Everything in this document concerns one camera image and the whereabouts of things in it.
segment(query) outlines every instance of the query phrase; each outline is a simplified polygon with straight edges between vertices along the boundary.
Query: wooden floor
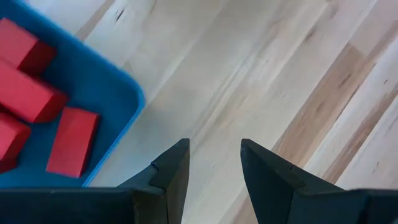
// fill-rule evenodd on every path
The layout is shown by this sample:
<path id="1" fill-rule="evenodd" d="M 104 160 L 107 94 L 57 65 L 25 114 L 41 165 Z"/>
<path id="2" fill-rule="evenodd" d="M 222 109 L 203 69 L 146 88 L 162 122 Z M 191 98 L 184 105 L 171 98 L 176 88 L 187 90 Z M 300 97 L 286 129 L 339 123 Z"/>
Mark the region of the wooden floor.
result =
<path id="1" fill-rule="evenodd" d="M 398 189 L 398 1 L 30 0 L 143 87 L 92 186 L 192 140 L 183 223 L 256 223 L 239 142 L 345 189 Z"/>

